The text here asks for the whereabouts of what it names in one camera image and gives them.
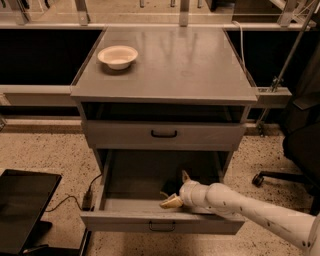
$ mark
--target wire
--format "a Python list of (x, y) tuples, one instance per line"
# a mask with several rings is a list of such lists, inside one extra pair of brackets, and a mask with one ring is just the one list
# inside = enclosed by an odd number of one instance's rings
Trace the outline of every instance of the wire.
[[(89, 188), (88, 188), (88, 191), (91, 190), (91, 186), (92, 186), (93, 182), (94, 182), (96, 179), (98, 179), (101, 175), (102, 175), (102, 174), (99, 174), (97, 177), (95, 177), (95, 178), (91, 181), (90, 186), (89, 186)], [(62, 205), (62, 204), (63, 204), (66, 200), (68, 200), (69, 198), (73, 198), (73, 199), (76, 201), (79, 210), (82, 211), (82, 208), (80, 207), (80, 204), (79, 204), (79, 202), (78, 202), (78, 199), (77, 199), (75, 196), (68, 195), (65, 199), (63, 199), (60, 203), (58, 203), (57, 206), (55, 206), (55, 207), (53, 207), (52, 209), (47, 210), (47, 211), (45, 211), (45, 212), (53, 212), (53, 211), (55, 211), (56, 209), (58, 209), (58, 208), (60, 207), (60, 205)]]
[(92, 186), (92, 184), (93, 184), (93, 182), (96, 180), (96, 179), (98, 179), (99, 177), (101, 177), (101, 173), (97, 176), (97, 177), (95, 177), (92, 181), (91, 181), (91, 183), (90, 183), (90, 186), (89, 186), (89, 189), (91, 189), (91, 186)]
[(77, 203), (77, 205), (78, 205), (78, 208), (79, 208), (79, 210), (81, 211), (81, 207), (80, 207), (80, 204), (79, 204), (79, 202), (78, 202), (78, 199), (77, 199), (75, 196), (70, 196), (70, 195), (68, 195), (65, 199), (63, 199), (60, 203), (58, 203), (57, 206), (55, 206), (55, 207), (53, 207), (52, 209), (47, 210), (47, 211), (45, 211), (45, 212), (53, 212), (53, 211), (55, 211), (60, 205), (62, 205), (62, 204), (63, 204), (67, 199), (69, 199), (69, 198), (73, 198), (73, 199), (76, 201), (76, 203)]
[(242, 26), (241, 26), (241, 24), (239, 22), (233, 21), (233, 23), (240, 28), (241, 58), (242, 58), (244, 72), (246, 72), (247, 68), (246, 68), (246, 62), (245, 62), (245, 59), (244, 59), (244, 50), (243, 50), (243, 48), (244, 48), (243, 47), (243, 28), (242, 28)]
[(309, 8), (311, 7), (311, 5), (314, 3), (315, 0), (313, 0), (307, 7), (304, 7), (304, 9), (302, 11), (300, 11), (299, 13), (297, 14), (294, 14), (295, 16), (299, 16), (301, 15), (303, 12), (305, 12), (306, 10), (309, 10)]

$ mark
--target gray cabinet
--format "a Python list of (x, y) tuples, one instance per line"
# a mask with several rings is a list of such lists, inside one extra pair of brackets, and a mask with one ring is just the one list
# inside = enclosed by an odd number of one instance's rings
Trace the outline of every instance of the gray cabinet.
[[(139, 56), (123, 71), (97, 53), (125, 44)], [(244, 220), (200, 209), (163, 210), (162, 186), (187, 170), (223, 182), (257, 101), (221, 29), (108, 27), (72, 92), (103, 172), (90, 230), (235, 234)]]

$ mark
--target terrazzo floor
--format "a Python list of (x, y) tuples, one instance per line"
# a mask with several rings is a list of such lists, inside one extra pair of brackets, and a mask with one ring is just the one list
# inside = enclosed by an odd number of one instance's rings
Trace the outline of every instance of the terrazzo floor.
[[(312, 198), (302, 185), (272, 179), (266, 179), (261, 188), (251, 184), (252, 177), (260, 170), (298, 172), (283, 156), (282, 140), (278, 131), (264, 138), (244, 136), (224, 182), (245, 196), (308, 212)], [(7, 125), (0, 132), (0, 168), (1, 171), (19, 169), (61, 174), (62, 181), (47, 210), (67, 195), (76, 196), (80, 202), (90, 181), (99, 174), (78, 125)], [(78, 248), (85, 228), (79, 215), (73, 199), (45, 213), (43, 220), (51, 221), (53, 227), (41, 242), (54, 247)], [(246, 219), (235, 236), (94, 232), (87, 255), (286, 256), (302, 253)]]

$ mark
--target white robotic arm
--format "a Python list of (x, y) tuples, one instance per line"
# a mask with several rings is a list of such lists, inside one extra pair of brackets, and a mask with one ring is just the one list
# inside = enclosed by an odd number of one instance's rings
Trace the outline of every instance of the white robotic arm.
[(179, 196), (170, 196), (160, 204), (162, 208), (202, 207), (221, 217), (239, 213), (295, 245), (306, 256), (320, 255), (320, 215), (314, 217), (248, 198), (221, 183), (202, 185), (184, 171), (183, 182)]

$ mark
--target cabinet top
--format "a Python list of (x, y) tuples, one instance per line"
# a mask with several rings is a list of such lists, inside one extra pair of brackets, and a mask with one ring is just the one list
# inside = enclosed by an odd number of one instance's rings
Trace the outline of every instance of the cabinet top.
[[(139, 55), (114, 71), (98, 53), (127, 45)], [(71, 96), (80, 101), (253, 104), (250, 86), (221, 28), (108, 27)]]

